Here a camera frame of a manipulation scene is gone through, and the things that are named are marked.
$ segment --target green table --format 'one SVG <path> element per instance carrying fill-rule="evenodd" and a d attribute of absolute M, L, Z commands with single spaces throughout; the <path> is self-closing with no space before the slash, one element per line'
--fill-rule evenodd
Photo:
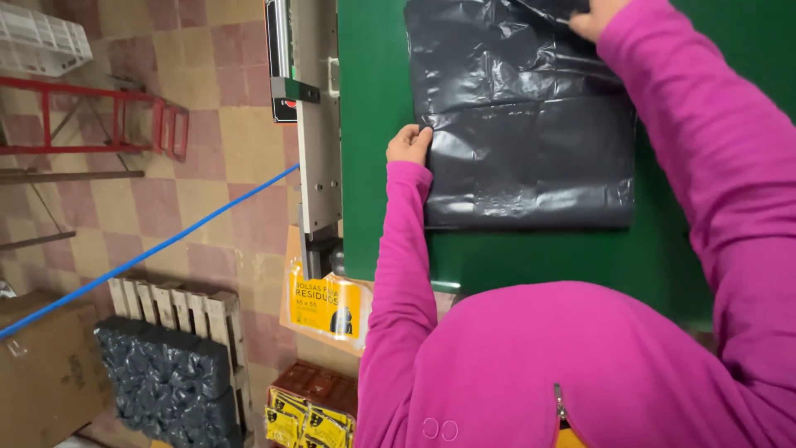
<path fill-rule="evenodd" d="M 384 150 L 413 121 L 405 0 L 338 0 L 345 268 L 372 280 L 386 174 Z M 743 76 L 796 116 L 796 2 L 675 2 Z M 629 231 L 430 232 L 435 289 L 582 280 L 617 289 L 689 325 L 711 321 L 712 294 L 688 244 L 688 224 L 645 132 L 636 149 L 635 219 Z"/>

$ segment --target pink sweater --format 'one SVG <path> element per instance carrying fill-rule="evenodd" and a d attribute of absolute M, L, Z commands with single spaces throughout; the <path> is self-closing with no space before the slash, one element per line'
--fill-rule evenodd
<path fill-rule="evenodd" d="M 719 356 L 632 297 L 574 281 L 481 293 L 438 325 L 431 173 L 390 163 L 357 447 L 552 446 L 554 383 L 589 448 L 796 446 L 793 124 L 665 0 L 634 0 L 598 51 L 691 224 Z"/>

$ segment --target black plastic bag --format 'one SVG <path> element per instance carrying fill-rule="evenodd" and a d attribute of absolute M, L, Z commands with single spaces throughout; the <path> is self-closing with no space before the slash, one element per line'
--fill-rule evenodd
<path fill-rule="evenodd" d="M 635 110 L 569 30 L 580 0 L 409 0 L 412 95 L 435 130 L 430 229 L 626 227 Z"/>

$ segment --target white plastic crate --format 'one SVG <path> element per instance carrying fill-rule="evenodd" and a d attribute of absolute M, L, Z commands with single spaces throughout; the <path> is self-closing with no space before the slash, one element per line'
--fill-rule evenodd
<path fill-rule="evenodd" d="M 0 68 L 59 77 L 91 59 L 82 26 L 0 2 Z"/>

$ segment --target blue hose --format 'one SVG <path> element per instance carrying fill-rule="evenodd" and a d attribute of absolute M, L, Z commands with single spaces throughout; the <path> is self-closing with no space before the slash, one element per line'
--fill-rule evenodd
<path fill-rule="evenodd" d="M 270 187 L 273 183 L 279 181 L 281 178 L 283 178 L 286 175 L 289 175 L 291 172 L 297 170 L 299 168 L 298 165 L 299 164 L 296 163 L 292 167 L 287 168 L 282 174 L 274 177 L 273 179 L 269 180 L 268 182 L 264 183 L 263 185 L 260 185 L 259 187 L 255 188 L 254 190 L 249 191 L 245 195 L 240 196 L 238 199 L 235 199 L 234 201 L 230 202 L 229 204 L 227 204 L 227 205 L 221 207 L 220 209 L 212 212 L 211 214 L 205 216 L 204 218 L 202 218 L 199 221 L 197 221 L 196 223 L 194 223 L 191 227 L 188 227 L 187 229 L 183 230 L 179 234 L 174 235 L 173 237 L 165 240 L 164 242 L 162 242 L 162 243 L 158 244 L 157 246 L 153 247 L 152 249 L 149 249 L 146 252 L 142 253 L 141 255 L 138 255 L 137 257 L 133 258 L 132 260 L 128 261 L 127 263 L 119 266 L 118 268 L 111 269 L 110 271 L 106 272 L 105 274 L 99 276 L 99 278 L 97 278 L 96 280 L 91 281 L 91 282 L 87 283 L 84 286 L 81 286 L 80 288 L 78 288 L 73 293 L 69 293 L 69 294 L 63 296 L 62 298 L 58 299 L 57 301 L 54 301 L 53 303 L 45 306 L 44 308 L 39 309 L 36 312 L 32 312 L 28 316 L 25 316 L 25 317 L 21 318 L 20 320 L 14 322 L 13 324 L 9 325 L 8 327 L 5 327 L 4 329 L 0 330 L 0 340 L 3 340 L 3 339 L 5 339 L 8 336 L 13 335 L 14 333 L 16 333 L 19 330 L 21 330 L 24 327 L 26 327 L 28 324 L 31 324 L 32 322 L 34 322 L 34 321 L 36 321 L 38 319 L 41 319 L 42 317 L 46 316 L 47 313 L 52 312 L 55 309 L 58 309 L 58 308 L 60 308 L 60 307 L 62 307 L 64 305 L 66 305 L 67 303 L 75 300 L 77 297 L 80 297 L 83 294 L 87 293 L 88 291 L 91 291 L 92 289 L 96 288 L 97 286 L 102 285 L 104 282 L 108 281 L 109 279 L 111 279 L 111 278 L 123 273 L 124 271 L 128 270 L 132 266 L 140 263 L 141 261 L 146 260 L 147 258 L 151 257 L 152 255 L 155 255 L 157 252 L 160 252 L 161 250 L 165 249 L 166 247 L 171 246 L 175 242 L 180 241 L 181 239 L 185 238 L 188 234 L 190 234 L 194 230 L 198 229 L 199 227 L 202 227 L 204 224 L 206 224 L 208 221 L 210 221 L 211 219 L 215 218 L 219 214 L 222 214 L 225 211 L 229 210 L 230 208 L 236 206 L 237 204 L 245 201 L 246 199 L 251 198 L 253 195 L 256 195 L 257 193 L 260 193 L 262 190 L 265 190 L 266 188 Z"/>

